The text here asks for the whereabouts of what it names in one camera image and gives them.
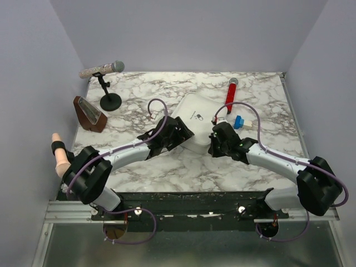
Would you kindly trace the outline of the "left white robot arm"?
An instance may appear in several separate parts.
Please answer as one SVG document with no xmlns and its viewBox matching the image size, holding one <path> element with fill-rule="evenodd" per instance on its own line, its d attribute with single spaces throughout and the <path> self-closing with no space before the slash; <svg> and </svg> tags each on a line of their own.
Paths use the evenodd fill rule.
<svg viewBox="0 0 356 267">
<path fill-rule="evenodd" d="M 85 147 L 71 158 L 62 181 L 83 204 L 100 206 L 110 219 L 119 219 L 123 206 L 118 194 L 106 187 L 109 175 L 131 163 L 158 156 L 163 150 L 170 151 L 193 136 L 180 117 L 164 117 L 155 128 L 122 147 L 107 151 Z"/>
</svg>

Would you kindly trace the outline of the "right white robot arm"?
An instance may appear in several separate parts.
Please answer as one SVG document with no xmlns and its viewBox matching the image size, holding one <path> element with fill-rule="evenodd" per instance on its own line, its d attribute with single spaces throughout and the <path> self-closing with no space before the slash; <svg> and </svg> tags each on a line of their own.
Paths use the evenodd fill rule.
<svg viewBox="0 0 356 267">
<path fill-rule="evenodd" d="M 321 157 L 312 160 L 291 158 L 277 151 L 264 151 L 257 140 L 241 139 L 230 124 L 221 122 L 212 128 L 208 153 L 212 157 L 227 156 L 234 161 L 265 168 L 285 177 L 296 186 L 286 189 L 267 189 L 256 212 L 263 218 L 277 210 L 304 208 L 323 216 L 343 191 L 328 163 Z"/>
</svg>

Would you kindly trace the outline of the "grey medicine kit box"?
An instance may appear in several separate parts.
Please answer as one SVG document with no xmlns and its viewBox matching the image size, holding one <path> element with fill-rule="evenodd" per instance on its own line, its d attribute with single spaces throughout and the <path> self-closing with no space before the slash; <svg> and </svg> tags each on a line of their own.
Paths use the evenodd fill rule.
<svg viewBox="0 0 356 267">
<path fill-rule="evenodd" d="M 188 93 L 175 108 L 172 117 L 180 117 L 187 128 L 194 133 L 193 137 L 181 144 L 182 147 L 204 155 L 208 152 L 212 133 L 212 119 L 222 103 L 204 97 L 198 93 Z"/>
</svg>

